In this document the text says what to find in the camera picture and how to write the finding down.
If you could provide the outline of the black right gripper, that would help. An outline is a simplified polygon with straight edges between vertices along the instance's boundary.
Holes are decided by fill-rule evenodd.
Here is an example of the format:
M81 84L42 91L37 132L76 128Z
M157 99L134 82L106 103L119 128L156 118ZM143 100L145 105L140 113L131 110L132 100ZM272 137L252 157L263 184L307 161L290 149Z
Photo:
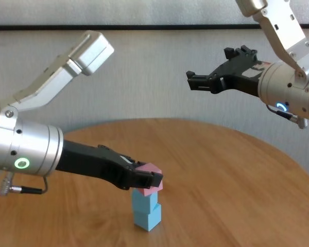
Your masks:
M245 45L240 48L226 47L224 53L227 61L210 75L186 72L190 89L208 91L212 94L237 90L257 97L260 76L270 65L269 62L258 60L257 52Z

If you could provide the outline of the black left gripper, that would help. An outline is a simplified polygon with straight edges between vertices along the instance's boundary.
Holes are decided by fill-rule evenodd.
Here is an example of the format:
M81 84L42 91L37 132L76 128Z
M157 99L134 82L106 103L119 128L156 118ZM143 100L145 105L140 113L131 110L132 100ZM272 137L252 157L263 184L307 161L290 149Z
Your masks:
M103 145L91 147L65 140L56 170L102 179L123 190L160 187L161 173L136 170L145 164Z

